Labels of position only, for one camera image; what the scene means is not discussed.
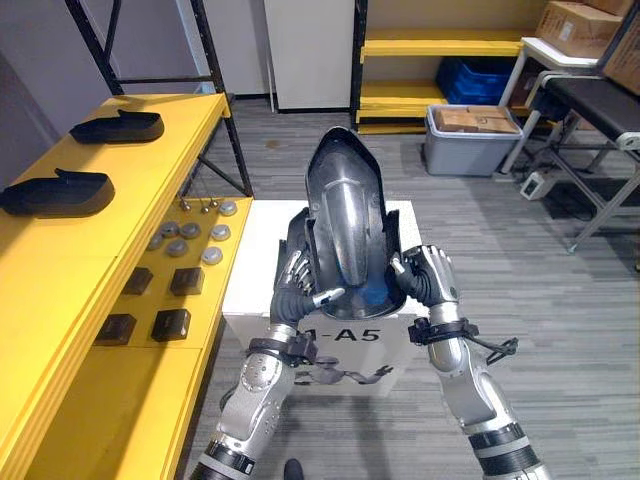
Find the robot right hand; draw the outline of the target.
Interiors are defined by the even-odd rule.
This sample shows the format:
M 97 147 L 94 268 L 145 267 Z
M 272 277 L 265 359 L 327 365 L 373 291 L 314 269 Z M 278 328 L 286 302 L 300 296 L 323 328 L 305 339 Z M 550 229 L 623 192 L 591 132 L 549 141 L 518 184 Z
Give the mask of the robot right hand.
M 436 245 L 420 245 L 395 253 L 390 260 L 398 287 L 426 307 L 458 303 L 450 257 Z

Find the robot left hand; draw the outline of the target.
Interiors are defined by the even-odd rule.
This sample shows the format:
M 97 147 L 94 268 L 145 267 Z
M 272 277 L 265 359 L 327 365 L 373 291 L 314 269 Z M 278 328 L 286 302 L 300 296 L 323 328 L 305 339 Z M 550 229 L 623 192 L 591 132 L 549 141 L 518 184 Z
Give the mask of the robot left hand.
M 318 288 L 307 250 L 292 250 L 276 273 L 270 320 L 296 328 L 305 316 L 344 294 L 343 287 Z

